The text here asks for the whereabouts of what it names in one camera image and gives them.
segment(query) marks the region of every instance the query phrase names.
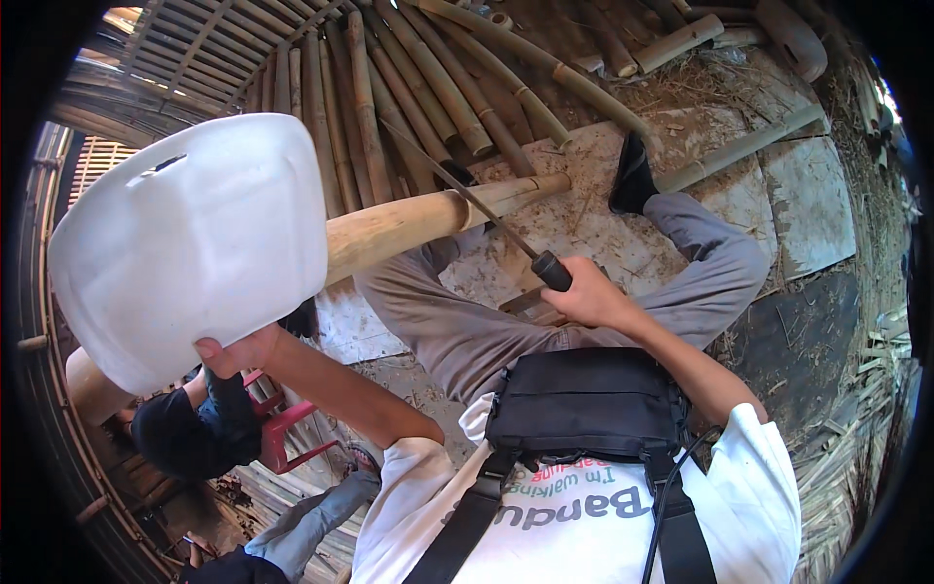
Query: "bag strap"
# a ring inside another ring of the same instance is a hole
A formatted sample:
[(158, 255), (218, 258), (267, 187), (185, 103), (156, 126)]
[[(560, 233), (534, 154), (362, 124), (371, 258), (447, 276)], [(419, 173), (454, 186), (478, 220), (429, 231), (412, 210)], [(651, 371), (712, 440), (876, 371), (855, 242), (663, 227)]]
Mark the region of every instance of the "bag strap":
[(694, 504), (682, 489), (681, 473), (672, 478), (668, 488), (665, 515), (658, 516), (661, 494), (665, 490), (668, 475), (674, 468), (668, 444), (663, 441), (646, 441), (643, 464), (648, 490), (655, 497), (652, 515), (661, 521), (658, 528), (658, 553), (661, 555), (661, 570), (666, 584), (716, 584), (714, 565), (710, 550), (704, 541), (701, 524), (694, 512)]
[(512, 476), (519, 452), (496, 449), (480, 467), (476, 482), (460, 498), (447, 524), (422, 554), (404, 584), (447, 584), (487, 531), (500, 508), (502, 488)]

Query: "black sock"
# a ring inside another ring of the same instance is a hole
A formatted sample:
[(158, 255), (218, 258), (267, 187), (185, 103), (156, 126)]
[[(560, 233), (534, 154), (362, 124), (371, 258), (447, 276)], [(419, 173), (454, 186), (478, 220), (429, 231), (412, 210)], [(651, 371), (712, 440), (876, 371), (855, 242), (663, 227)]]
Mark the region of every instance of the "black sock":
[(610, 210), (617, 215), (642, 215), (645, 202), (657, 193), (642, 139), (636, 134), (629, 134), (619, 154), (619, 167), (610, 191)]

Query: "white plastic container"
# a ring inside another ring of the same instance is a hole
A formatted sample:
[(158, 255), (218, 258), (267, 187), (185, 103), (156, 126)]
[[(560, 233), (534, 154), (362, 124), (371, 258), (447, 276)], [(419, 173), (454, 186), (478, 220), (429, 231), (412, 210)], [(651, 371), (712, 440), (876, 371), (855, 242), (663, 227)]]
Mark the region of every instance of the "white plastic container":
[(198, 364), (195, 340), (226, 347), (319, 292), (325, 222), (318, 159), (300, 121), (207, 121), (93, 183), (52, 235), (52, 286), (94, 363), (148, 395)]

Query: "hand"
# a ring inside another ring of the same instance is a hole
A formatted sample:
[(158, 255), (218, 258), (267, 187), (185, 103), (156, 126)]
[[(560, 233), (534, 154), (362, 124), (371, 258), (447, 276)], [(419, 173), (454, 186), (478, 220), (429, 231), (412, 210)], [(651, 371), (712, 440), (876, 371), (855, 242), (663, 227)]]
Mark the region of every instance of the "hand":
[(542, 300), (564, 314), (568, 320), (586, 326), (608, 326), (625, 333), (630, 324), (647, 318), (645, 312), (616, 285), (607, 279), (589, 258), (560, 258), (571, 272), (567, 292), (542, 290)]
[(229, 379), (237, 372), (254, 367), (263, 369), (273, 353), (282, 327), (273, 322), (252, 335), (247, 335), (230, 347), (223, 348), (213, 338), (194, 342), (194, 349), (201, 360), (221, 379)]

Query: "woven bamboo panel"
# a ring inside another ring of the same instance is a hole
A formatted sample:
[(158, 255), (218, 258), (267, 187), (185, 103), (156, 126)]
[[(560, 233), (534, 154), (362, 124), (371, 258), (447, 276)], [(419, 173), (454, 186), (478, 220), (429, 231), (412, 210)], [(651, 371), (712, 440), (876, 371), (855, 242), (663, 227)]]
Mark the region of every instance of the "woven bamboo panel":
[[(246, 86), (276, 46), (310, 30), (308, 21), (317, 21), (328, 5), (328, 0), (149, 0), (127, 45), (125, 70), (158, 83), (165, 99), (182, 93), (223, 115), (243, 105)], [(334, 6), (328, 12), (339, 14)]]

